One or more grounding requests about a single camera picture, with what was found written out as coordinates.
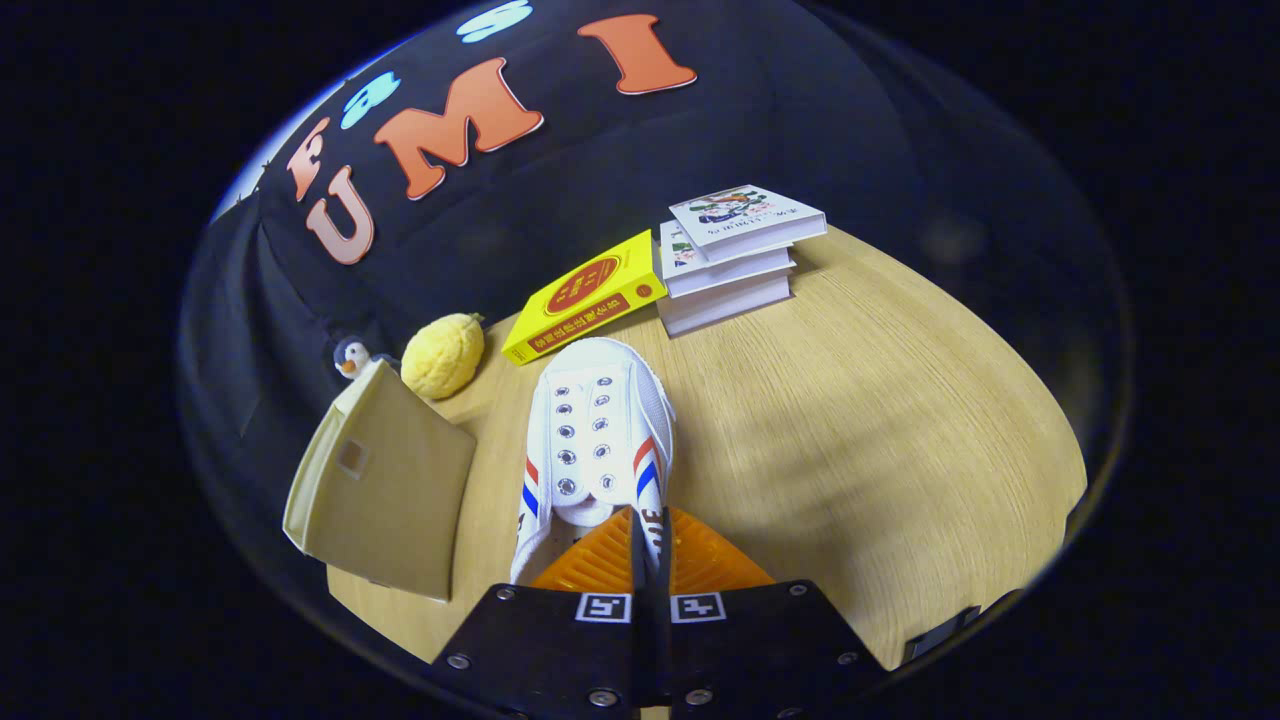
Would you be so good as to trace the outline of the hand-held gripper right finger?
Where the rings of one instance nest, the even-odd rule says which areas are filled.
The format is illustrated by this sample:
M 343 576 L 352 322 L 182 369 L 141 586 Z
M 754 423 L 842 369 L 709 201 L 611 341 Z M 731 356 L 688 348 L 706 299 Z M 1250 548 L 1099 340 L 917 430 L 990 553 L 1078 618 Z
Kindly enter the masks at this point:
M 887 684 L 890 671 L 809 579 L 677 591 L 692 528 L 668 509 L 658 582 L 657 684 L 672 719 L 836 719 Z

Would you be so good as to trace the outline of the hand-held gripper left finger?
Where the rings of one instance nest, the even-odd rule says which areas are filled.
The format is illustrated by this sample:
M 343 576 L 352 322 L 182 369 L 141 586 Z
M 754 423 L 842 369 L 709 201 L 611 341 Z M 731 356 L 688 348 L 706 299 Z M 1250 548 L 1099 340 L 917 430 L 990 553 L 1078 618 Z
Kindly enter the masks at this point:
M 616 512 L 563 557 L 611 536 L 630 573 L 623 589 L 494 584 L 433 661 L 433 680 L 508 717 L 639 719 L 652 702 L 652 583 L 639 515 Z

